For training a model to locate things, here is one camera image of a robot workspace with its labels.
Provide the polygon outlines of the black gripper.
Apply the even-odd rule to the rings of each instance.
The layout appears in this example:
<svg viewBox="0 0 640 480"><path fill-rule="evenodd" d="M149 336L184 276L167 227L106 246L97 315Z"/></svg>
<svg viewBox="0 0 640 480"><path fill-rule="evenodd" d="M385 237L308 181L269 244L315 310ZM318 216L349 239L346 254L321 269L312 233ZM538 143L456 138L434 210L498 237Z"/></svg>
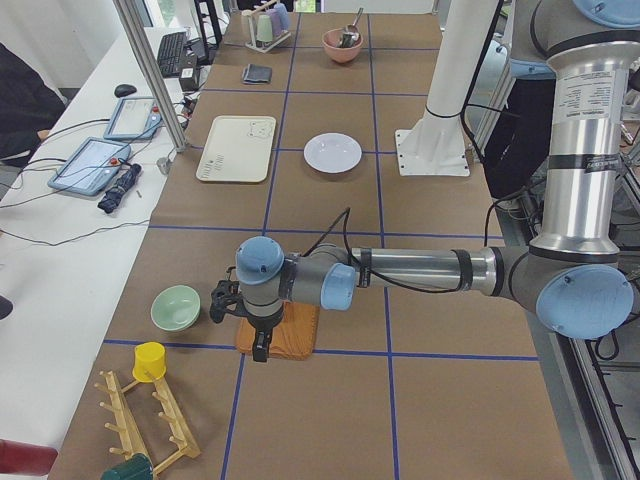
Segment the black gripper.
<svg viewBox="0 0 640 480"><path fill-rule="evenodd" d="M249 324L255 330L252 344L252 359L255 362L267 362L271 344L273 329L280 323L280 313L276 312L269 316L248 316Z"/></svg>

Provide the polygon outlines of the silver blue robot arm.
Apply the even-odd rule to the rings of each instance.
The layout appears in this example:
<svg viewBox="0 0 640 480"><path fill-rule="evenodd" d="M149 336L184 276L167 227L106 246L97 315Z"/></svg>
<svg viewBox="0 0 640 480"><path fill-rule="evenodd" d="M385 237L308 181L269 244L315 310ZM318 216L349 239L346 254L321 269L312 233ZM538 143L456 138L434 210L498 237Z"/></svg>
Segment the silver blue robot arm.
<svg viewBox="0 0 640 480"><path fill-rule="evenodd" d="M540 233L525 247L395 250L313 245L287 254L259 236L236 253L230 293L269 356L286 302L345 310L356 288L381 283L421 293L477 290L510 299L547 328L595 339L624 323L634 304L609 237L628 70L639 55L635 1L520 1L512 57L555 75Z"/></svg>

